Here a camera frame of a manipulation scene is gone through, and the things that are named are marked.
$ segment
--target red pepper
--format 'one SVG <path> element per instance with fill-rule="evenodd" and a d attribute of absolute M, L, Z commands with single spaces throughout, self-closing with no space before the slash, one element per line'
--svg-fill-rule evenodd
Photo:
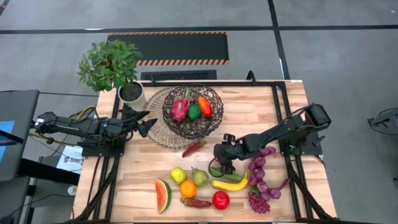
<path fill-rule="evenodd" d="M 206 208 L 211 205 L 210 202 L 193 199 L 193 198 L 181 198 L 181 202 L 186 206 L 195 207 L 195 208 Z"/>
<path fill-rule="evenodd" d="M 220 190 L 217 191 L 213 195 L 213 205 L 214 205 L 214 207 L 216 207 L 217 209 L 220 209 L 220 210 L 226 209 L 226 207 L 228 207 L 228 205 L 229 205 L 228 194 L 223 191 L 220 191 Z"/>
<path fill-rule="evenodd" d="M 199 97 L 198 99 L 198 105 L 200 108 L 201 113 L 205 115 L 206 117 L 211 117 L 213 112 L 211 111 L 211 105 L 209 102 L 204 98 L 203 96 Z"/>
<path fill-rule="evenodd" d="M 206 144 L 206 142 L 204 140 L 200 140 L 198 141 L 196 144 L 188 147 L 188 149 L 185 150 L 185 152 L 182 154 L 182 157 L 184 158 L 185 156 L 193 153 L 194 151 L 196 151 L 197 149 L 203 147 Z"/>

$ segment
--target cucumber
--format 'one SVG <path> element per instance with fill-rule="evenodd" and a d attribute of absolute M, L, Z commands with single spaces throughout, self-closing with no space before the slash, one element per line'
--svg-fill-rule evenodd
<path fill-rule="evenodd" d="M 221 168 L 220 167 L 210 167 L 210 171 L 211 174 L 215 175 L 215 176 L 219 176 L 221 175 L 220 172 Z M 243 177 L 235 172 L 233 172 L 232 174 L 224 174 L 224 176 L 220 177 L 220 178 L 224 178 L 227 180 L 232 180 L 232 181 L 241 181 L 243 179 Z"/>

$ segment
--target dragon fruit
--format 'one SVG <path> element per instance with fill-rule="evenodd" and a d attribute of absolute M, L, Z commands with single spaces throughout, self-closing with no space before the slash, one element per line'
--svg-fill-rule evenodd
<path fill-rule="evenodd" d="M 189 89 L 185 91 L 185 97 L 176 100 L 172 105 L 172 117 L 176 121 L 183 121 L 188 114 L 189 102 L 188 102 Z"/>

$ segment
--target red chili pepper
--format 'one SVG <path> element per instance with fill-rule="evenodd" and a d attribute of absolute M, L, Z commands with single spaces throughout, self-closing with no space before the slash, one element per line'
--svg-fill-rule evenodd
<path fill-rule="evenodd" d="M 196 144 L 188 147 L 188 149 L 185 150 L 185 152 L 182 154 L 182 157 L 184 158 L 185 156 L 193 153 L 194 151 L 196 151 L 197 149 L 203 147 L 206 144 L 206 142 L 204 140 L 200 140 L 198 141 Z"/>
<path fill-rule="evenodd" d="M 181 202 L 186 206 L 195 207 L 195 208 L 206 208 L 211 205 L 210 202 L 193 199 L 193 198 L 181 198 Z"/>
<path fill-rule="evenodd" d="M 205 115 L 206 117 L 212 116 L 213 112 L 211 110 L 211 105 L 206 100 L 206 98 L 204 98 L 203 96 L 199 97 L 198 105 L 199 105 L 200 111 L 201 111 L 201 113 L 203 113 L 203 115 Z"/>

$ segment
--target watermelon slice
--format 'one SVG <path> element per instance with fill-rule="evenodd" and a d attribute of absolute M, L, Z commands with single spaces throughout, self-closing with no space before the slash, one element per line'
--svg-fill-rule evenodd
<path fill-rule="evenodd" d="M 169 184 L 160 179 L 155 179 L 156 194 L 157 194 L 157 213 L 162 213 L 166 210 L 172 200 L 172 190 Z"/>

